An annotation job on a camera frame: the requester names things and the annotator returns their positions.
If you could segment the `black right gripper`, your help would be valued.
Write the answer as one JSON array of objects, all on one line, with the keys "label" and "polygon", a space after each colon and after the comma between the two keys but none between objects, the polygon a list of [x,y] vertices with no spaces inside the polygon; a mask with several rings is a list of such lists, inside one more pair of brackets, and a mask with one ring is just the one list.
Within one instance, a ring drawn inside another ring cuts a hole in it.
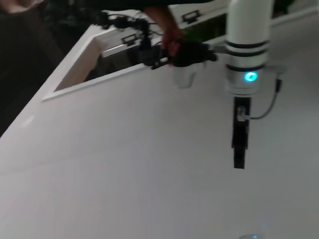
[{"label": "black right gripper", "polygon": [[232,148],[234,168],[245,168],[245,154],[248,148],[249,116],[251,98],[235,97],[233,106]]}]

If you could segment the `bare person hand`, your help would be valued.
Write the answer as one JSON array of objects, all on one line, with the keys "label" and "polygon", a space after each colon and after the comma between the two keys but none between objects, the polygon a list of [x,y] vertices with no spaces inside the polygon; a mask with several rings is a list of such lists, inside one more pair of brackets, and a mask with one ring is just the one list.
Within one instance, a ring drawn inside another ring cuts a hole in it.
[{"label": "bare person hand", "polygon": [[169,63],[172,64],[174,57],[178,54],[184,39],[182,30],[175,26],[163,29],[161,47],[168,54]]}]

